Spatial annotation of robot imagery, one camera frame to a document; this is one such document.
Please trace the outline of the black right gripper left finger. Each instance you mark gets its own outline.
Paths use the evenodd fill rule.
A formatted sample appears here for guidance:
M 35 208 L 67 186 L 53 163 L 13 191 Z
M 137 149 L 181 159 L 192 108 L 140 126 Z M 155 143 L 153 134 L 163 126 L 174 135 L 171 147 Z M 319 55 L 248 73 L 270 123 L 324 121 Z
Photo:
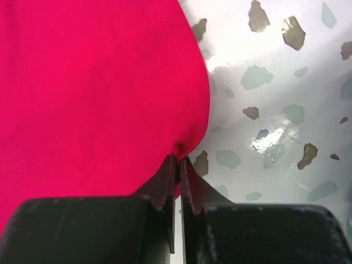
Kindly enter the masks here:
M 1 263 L 169 263 L 176 159 L 129 196 L 31 199 L 1 237 Z

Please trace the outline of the pink red t-shirt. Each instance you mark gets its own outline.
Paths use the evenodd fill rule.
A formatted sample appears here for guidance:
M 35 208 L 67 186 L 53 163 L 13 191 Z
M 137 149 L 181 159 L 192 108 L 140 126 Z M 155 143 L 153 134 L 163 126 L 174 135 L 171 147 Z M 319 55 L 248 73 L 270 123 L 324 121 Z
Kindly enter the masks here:
M 27 199 L 131 194 L 209 110 L 178 1 L 1 1 L 1 227 Z

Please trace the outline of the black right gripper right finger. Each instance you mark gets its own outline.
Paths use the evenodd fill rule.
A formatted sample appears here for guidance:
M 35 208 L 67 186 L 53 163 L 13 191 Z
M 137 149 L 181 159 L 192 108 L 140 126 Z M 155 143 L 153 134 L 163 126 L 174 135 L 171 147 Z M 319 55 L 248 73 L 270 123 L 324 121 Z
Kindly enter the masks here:
M 233 203 L 180 163 L 185 263 L 351 263 L 335 216 L 302 204 Z

